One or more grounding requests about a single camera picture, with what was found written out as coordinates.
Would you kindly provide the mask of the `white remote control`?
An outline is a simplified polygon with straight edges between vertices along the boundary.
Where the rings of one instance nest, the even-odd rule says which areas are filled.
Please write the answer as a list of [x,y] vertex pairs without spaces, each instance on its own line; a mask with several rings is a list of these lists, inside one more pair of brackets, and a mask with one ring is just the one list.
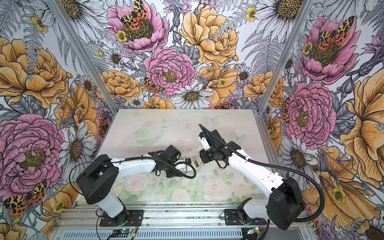
[[176,169],[184,172],[191,171],[192,168],[195,168],[194,161],[198,161],[199,166],[201,165],[201,162],[197,159],[184,159],[184,160],[179,160],[177,161]]

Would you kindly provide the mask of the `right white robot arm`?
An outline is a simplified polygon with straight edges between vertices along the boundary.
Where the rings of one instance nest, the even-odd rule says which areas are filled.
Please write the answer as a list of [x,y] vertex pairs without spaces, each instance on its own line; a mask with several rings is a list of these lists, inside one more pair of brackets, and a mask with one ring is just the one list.
[[298,183],[293,178],[283,178],[267,169],[267,164],[253,160],[239,145],[226,143],[218,131],[202,129],[199,134],[203,149],[203,163],[224,162],[242,173],[265,195],[266,200],[245,199],[237,207],[237,215],[244,225],[254,219],[265,219],[278,228],[287,230],[304,211],[305,204]]

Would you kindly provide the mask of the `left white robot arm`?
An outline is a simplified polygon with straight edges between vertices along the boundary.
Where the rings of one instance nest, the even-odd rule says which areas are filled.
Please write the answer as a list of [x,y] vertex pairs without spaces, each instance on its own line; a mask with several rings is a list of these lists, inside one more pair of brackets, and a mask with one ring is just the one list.
[[111,193],[111,188],[117,180],[141,173],[175,174],[176,163],[180,157],[181,152],[172,145],[164,151],[126,159],[112,159],[108,155],[100,155],[79,174],[76,183],[89,205],[97,205],[110,218],[117,218],[126,210],[120,199]]

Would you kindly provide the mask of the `green circuit board right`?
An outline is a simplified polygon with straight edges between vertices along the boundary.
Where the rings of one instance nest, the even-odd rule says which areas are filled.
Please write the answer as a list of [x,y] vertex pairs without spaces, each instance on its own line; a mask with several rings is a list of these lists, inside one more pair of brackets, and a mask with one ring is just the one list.
[[258,227],[254,227],[247,231],[247,235],[258,235],[260,233],[260,229]]

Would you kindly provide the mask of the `green circuit board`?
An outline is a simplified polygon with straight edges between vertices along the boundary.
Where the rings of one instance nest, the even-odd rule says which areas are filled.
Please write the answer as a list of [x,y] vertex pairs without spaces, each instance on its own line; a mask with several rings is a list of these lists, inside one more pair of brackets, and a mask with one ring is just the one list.
[[120,230],[115,230],[113,234],[115,237],[127,238],[129,236],[132,236],[135,231],[136,231],[135,229],[120,229]]
[[260,229],[258,227],[254,227],[247,231],[247,235],[258,235],[260,233]]

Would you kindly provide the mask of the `green circuit board left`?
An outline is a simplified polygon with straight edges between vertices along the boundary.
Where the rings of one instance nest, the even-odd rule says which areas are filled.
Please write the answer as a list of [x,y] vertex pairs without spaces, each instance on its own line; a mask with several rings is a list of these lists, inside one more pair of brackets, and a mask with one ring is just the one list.
[[115,237],[127,238],[129,236],[132,236],[135,231],[136,231],[135,229],[120,229],[120,230],[115,230],[113,234]]

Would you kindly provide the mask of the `aluminium front rail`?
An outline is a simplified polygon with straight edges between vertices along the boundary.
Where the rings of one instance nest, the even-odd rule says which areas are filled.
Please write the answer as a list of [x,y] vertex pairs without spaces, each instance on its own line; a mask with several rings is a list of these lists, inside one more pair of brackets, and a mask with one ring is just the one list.
[[[143,229],[224,228],[224,210],[236,210],[238,205],[236,202],[129,202],[126,208],[128,211],[144,211]],[[101,213],[97,209],[97,206],[85,202],[75,204],[74,208],[64,210],[56,228],[95,229],[97,214]]]

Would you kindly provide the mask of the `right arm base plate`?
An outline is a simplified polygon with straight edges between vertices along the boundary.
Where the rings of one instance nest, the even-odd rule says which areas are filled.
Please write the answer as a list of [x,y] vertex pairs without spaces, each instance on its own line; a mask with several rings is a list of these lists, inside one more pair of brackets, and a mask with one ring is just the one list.
[[265,219],[251,219],[248,217],[244,211],[238,209],[225,209],[224,215],[221,216],[224,219],[227,226],[245,226],[245,225],[255,225],[255,226],[264,226],[267,221]]

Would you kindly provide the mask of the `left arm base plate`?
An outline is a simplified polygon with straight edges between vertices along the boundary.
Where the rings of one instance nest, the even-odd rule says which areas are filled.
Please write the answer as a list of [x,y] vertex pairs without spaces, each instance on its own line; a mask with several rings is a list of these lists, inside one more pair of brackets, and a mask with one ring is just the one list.
[[101,216],[101,227],[140,227],[142,225],[143,210],[123,210],[116,217],[111,218],[103,212]]

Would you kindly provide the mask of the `aluminium corner post right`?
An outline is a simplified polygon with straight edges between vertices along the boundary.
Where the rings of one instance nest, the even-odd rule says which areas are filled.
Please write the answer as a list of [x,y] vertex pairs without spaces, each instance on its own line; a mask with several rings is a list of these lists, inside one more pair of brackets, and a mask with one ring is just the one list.
[[304,28],[304,26],[306,24],[307,18],[310,15],[310,12],[312,10],[313,5],[314,5],[314,1],[303,1],[301,10],[299,11],[297,19],[293,25],[293,29],[287,37],[286,44],[285,44],[283,51],[279,57],[277,65],[273,71],[270,83],[267,86],[266,92],[264,93],[264,96],[262,98],[262,102],[259,105],[259,108],[258,108],[258,114],[259,115],[262,115],[262,113],[264,112],[264,109],[266,108],[267,103],[269,102],[269,100],[272,96],[272,93],[273,93],[274,88],[276,87],[276,85],[279,81],[279,78],[281,76],[281,73],[283,71],[285,63],[288,60],[288,58],[290,56],[290,52],[293,49],[294,44],[296,43],[302,29]]

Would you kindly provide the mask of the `aluminium corner post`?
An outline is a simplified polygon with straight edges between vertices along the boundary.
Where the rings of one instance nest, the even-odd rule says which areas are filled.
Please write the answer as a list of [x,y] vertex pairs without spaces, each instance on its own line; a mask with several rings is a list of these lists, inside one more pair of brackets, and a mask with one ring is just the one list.
[[307,18],[310,15],[310,12],[312,10],[313,5],[314,5],[314,1],[303,1],[301,10],[299,11],[297,19],[293,25],[293,29],[287,37],[286,44],[285,44],[283,51],[279,57],[277,65],[273,71],[270,83],[267,86],[266,92],[264,93],[264,96],[262,98],[262,102],[259,105],[259,108],[258,108],[258,114],[259,115],[262,115],[262,113],[264,112],[264,109],[266,108],[267,103],[269,102],[269,100],[272,96],[272,93],[273,93],[274,88],[276,87],[276,85],[279,81],[279,78],[281,76],[281,73],[283,71],[285,63],[288,60],[288,58],[290,56],[290,52],[293,49],[294,44],[296,43],[302,29],[304,28],[304,26],[306,24]]
[[112,112],[112,115],[115,116],[118,113],[119,108],[115,104],[113,98],[111,97],[107,87],[105,86],[99,72],[91,60],[90,55],[88,54],[82,39],[79,37],[76,28],[71,23],[70,18],[67,16],[64,8],[61,5],[60,1],[48,1],[47,2],[50,10],[53,12],[54,16],[57,18],[58,22],[62,25],[62,30],[65,32],[66,36],[72,40],[72,45],[79,55],[82,63],[85,65],[89,75],[94,80],[96,86],[98,87],[102,97],[104,98],[106,104]]

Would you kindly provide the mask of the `aluminium corner post left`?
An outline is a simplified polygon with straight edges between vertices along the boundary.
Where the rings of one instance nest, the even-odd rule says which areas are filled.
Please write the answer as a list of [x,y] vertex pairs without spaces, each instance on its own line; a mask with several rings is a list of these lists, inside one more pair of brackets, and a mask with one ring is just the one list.
[[61,5],[60,1],[48,1],[47,2],[50,10],[53,12],[54,16],[57,18],[58,22],[62,25],[62,30],[65,32],[66,36],[72,40],[72,45],[79,55],[82,63],[85,65],[89,75],[94,80],[96,86],[98,87],[102,97],[104,98],[106,104],[112,112],[112,115],[115,116],[118,113],[119,108],[115,104],[113,98],[111,97],[107,87],[105,86],[99,72],[91,60],[90,55],[88,54],[82,39],[79,37],[76,28],[71,23],[70,18],[67,16],[64,8]]

